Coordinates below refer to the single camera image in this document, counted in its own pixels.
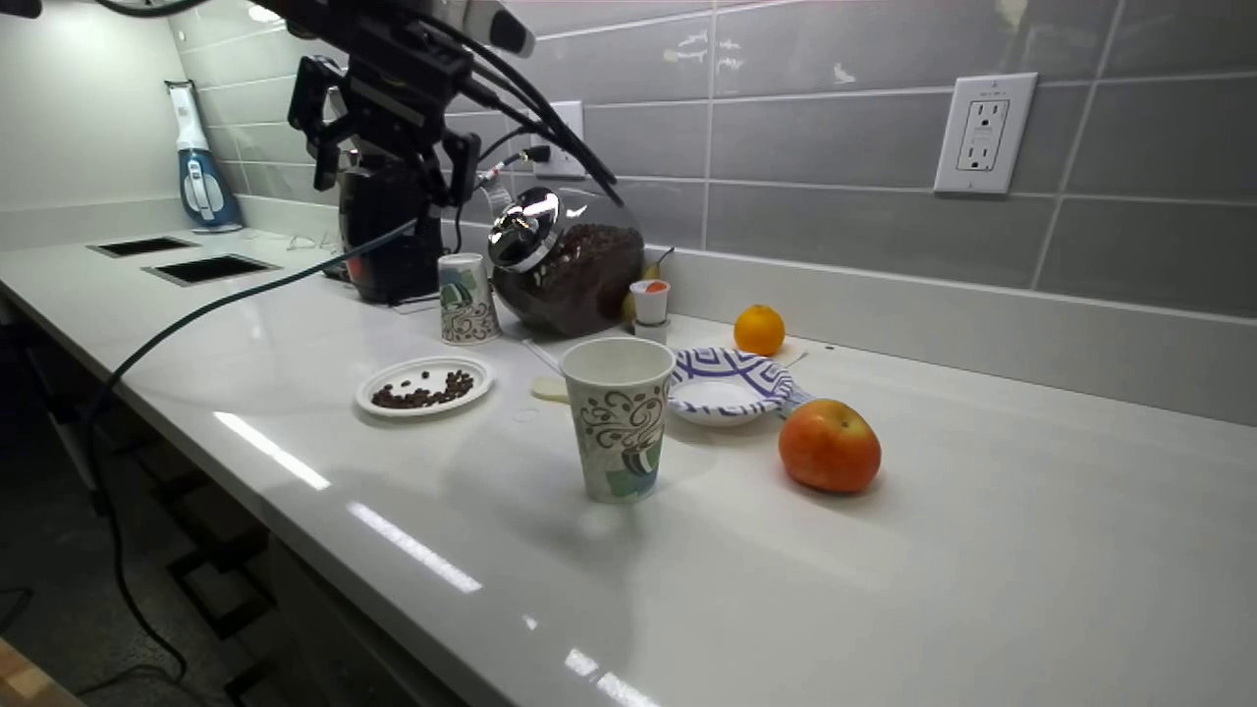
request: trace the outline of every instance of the decorative plate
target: decorative plate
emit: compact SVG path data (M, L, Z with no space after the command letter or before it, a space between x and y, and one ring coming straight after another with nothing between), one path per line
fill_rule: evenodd
M413 357L359 387L359 410L372 418L440 418L481 401L495 372L474 357Z
M726 427L791 412L804 393L766 357L742 349L676 349L668 410L691 425Z

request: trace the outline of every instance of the kitchen counter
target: kitchen counter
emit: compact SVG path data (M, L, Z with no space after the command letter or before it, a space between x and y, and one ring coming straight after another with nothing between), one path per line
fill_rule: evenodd
M289 236L199 239L300 269ZM193 305L83 244L4 253L4 294L109 371ZM676 320L676 346L726 325ZM215 309L125 396L418 658L511 705L1184 707L1257 696L1257 427L791 342L815 396L883 439L862 501L797 490L780 425L666 439L637 507L581 501L566 406L529 396L566 346L450 346L433 303L362 305L306 278ZM353 391L474 355L489 401L372 422Z

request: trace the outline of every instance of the cup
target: cup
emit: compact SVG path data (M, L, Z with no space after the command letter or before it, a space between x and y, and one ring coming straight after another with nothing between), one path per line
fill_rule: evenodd
M630 288L634 294L634 320L645 325L662 325L668 324L668 300L672 300L672 283L668 278L637 278Z
M658 485L672 364L672 349L645 338L587 342L557 362L591 501L634 502Z
M440 278L440 336L471 342L499 329L489 258L481 253L454 253L435 258Z

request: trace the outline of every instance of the black machine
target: black machine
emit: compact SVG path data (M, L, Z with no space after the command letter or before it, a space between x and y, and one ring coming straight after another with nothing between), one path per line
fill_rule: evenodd
M103 0L125 15L173 15L199 0ZM315 189L342 189L342 239L366 244L413 219L346 262L366 303L435 291L440 209L474 193L484 144L454 133L443 110L469 95L503 110L523 133L573 154L615 193L617 176L549 110L549 103L490 46L529 57L536 36L499 0L254 0L289 20L291 36L327 38L350 67L304 58L289 122L306 133ZM0 0L0 12L38 15L38 0Z

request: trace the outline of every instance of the outlet cover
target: outlet cover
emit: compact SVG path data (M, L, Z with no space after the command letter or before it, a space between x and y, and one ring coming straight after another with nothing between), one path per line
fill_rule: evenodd
M587 143L587 110L581 103L549 103L553 114ZM536 167L539 176L566 176L566 180L581 180L587 171L578 159L569 159L561 144L549 144L549 163Z
M935 193L1011 193L1039 76L955 79Z

